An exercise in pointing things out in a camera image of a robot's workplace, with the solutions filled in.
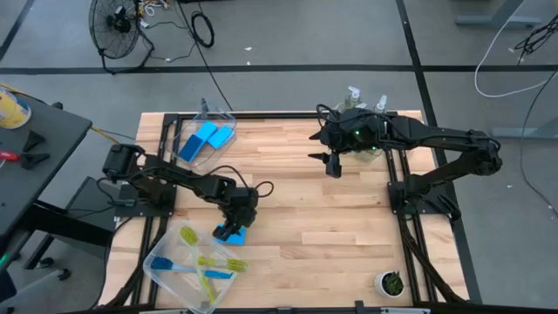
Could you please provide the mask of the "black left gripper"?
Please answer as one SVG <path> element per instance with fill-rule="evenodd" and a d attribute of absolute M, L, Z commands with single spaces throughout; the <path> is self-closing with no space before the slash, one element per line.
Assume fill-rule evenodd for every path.
<path fill-rule="evenodd" d="M 220 205 L 225 222 L 218 224 L 213 237 L 220 242 L 233 241 L 242 228 L 248 228 L 255 221 L 259 194 L 255 188 L 236 188 L 229 203 Z"/>

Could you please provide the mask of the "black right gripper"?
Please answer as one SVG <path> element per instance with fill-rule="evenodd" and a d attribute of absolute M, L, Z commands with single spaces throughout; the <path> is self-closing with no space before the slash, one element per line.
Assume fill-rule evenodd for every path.
<path fill-rule="evenodd" d="M 353 129 L 362 115 L 362 110 L 349 110 L 345 113 L 337 111 L 321 113 L 321 119 L 324 120 L 321 131 L 311 135 L 309 139 L 320 140 L 332 152 L 362 151 L 363 148 L 357 141 Z M 327 153 L 308 154 L 308 156 L 316 160 L 327 160 Z"/>

